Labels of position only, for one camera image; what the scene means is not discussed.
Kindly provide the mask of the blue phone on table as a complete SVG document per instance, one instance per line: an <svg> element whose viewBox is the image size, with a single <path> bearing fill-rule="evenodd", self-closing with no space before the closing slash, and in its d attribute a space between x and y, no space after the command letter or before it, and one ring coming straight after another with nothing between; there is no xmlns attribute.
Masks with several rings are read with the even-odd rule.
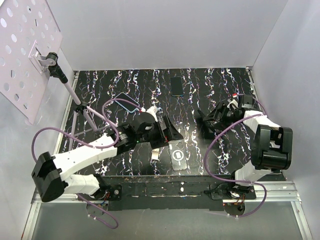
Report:
<svg viewBox="0 0 320 240"><path fill-rule="evenodd" d="M115 102L130 114L133 114L135 111L137 111L138 106L140 106L138 102L124 92L119 93L115 97Z"/></svg>

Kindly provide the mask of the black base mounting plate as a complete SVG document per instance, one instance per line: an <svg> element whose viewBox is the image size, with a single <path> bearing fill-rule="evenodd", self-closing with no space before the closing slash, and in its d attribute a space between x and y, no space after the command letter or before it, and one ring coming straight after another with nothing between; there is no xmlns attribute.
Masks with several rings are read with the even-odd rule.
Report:
<svg viewBox="0 0 320 240"><path fill-rule="evenodd" d="M106 199L110 211L206 209L223 211L223 201L242 204L254 199L231 187L231 183L208 175L98 176L102 188L95 197Z"/></svg>

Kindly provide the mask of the tripod stand lilac black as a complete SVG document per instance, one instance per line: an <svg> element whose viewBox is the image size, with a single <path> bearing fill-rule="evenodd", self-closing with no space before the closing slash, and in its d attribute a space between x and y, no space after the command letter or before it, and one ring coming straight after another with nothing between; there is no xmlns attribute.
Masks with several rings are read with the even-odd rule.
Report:
<svg viewBox="0 0 320 240"><path fill-rule="evenodd" d="M102 146L95 146L96 149L106 149L110 148L111 146L115 146L116 143L119 141L119 132L116 129L116 126L114 123L112 123L105 115L104 112L104 106L102 107L102 114L92 109L87 103L81 101L77 94L75 93L74 89L69 83L69 80L65 73L63 72L62 68L58 64L58 54L55 52L49 52L49 54L45 57L45 60L48 61L48 71L50 73L51 77L58 78L60 82L64 85L64 87L69 92L69 95L71 96L72 100L76 104L76 109L74 111L74 117L73 119L75 122L77 121L77 115L78 113L81 113L84 118L87 120L87 122L91 125L93 130L97 130L97 126L95 125L93 119L90 117L89 112L93 113L94 115L101 118L103 121L108 123L108 126L111 127L115 133L115 140L112 140L111 144L109 145L102 145Z"/></svg>

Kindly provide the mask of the dark phone blue edge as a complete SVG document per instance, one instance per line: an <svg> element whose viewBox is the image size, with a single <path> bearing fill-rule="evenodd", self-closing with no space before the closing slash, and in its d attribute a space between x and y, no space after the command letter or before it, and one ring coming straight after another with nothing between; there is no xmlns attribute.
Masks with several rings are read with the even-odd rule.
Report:
<svg viewBox="0 0 320 240"><path fill-rule="evenodd" d="M182 78L175 76L170 78L171 95L173 97L181 97L184 95L184 89L182 84Z"/></svg>

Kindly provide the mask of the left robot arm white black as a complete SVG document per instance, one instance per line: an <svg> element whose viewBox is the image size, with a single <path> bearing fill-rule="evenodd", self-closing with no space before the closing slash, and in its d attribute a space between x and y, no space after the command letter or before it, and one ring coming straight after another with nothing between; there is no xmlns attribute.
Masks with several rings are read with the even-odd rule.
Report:
<svg viewBox="0 0 320 240"><path fill-rule="evenodd" d="M168 146L171 141L182 140L183 136L169 117L164 116L163 120L165 129L152 114L142 112L91 143L84 142L81 147L55 155L48 151L42 153L31 173L40 199L48 203L63 194L85 194L95 200L103 199L108 187L102 177L98 174L79 175L77 172L133 150L137 144L148 143L152 149L158 149Z"/></svg>

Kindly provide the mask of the aluminium frame rail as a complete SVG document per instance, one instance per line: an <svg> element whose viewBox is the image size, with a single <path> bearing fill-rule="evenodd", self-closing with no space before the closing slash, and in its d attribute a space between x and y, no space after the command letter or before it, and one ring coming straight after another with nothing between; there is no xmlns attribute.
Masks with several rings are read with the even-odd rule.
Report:
<svg viewBox="0 0 320 240"><path fill-rule="evenodd" d="M310 240L301 198L292 181L263 182L245 201L250 216L233 218L231 201L208 209L131 209L98 213L74 195L50 203L36 197L24 240Z"/></svg>

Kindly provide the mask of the clear phone case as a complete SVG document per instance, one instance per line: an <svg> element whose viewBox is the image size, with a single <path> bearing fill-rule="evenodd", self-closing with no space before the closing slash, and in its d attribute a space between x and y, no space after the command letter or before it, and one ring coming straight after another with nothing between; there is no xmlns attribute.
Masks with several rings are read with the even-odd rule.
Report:
<svg viewBox="0 0 320 240"><path fill-rule="evenodd" d="M183 143L180 140L169 143L169 155L174 171L187 169L186 153Z"/></svg>

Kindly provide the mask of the small white plastic clip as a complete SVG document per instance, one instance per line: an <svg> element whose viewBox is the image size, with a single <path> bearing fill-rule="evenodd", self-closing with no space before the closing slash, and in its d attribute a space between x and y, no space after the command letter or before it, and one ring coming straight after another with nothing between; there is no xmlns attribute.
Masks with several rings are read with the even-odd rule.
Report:
<svg viewBox="0 0 320 240"><path fill-rule="evenodd" d="M159 161L160 149L156 148L153 149L151 152L151 160L152 161Z"/></svg>

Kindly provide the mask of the perforated lilac metal plate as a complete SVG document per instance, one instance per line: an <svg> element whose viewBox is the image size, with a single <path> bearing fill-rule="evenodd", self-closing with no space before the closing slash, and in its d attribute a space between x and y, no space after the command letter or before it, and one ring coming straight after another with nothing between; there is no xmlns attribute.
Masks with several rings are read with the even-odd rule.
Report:
<svg viewBox="0 0 320 240"><path fill-rule="evenodd" d="M62 34L45 0L0 2L0 92L33 124Z"/></svg>

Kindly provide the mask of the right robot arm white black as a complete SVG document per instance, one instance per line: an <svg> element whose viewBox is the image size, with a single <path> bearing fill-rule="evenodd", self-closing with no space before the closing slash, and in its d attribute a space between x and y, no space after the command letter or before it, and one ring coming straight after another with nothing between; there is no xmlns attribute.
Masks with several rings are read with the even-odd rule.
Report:
<svg viewBox="0 0 320 240"><path fill-rule="evenodd" d="M217 178L204 193L213 200L254 199L254 184L266 175L287 170L292 162L293 130L272 122L267 113L257 106L259 101L251 95L233 94L221 101L208 114L198 110L205 139L222 135L243 123L254 133L250 161L227 178Z"/></svg>

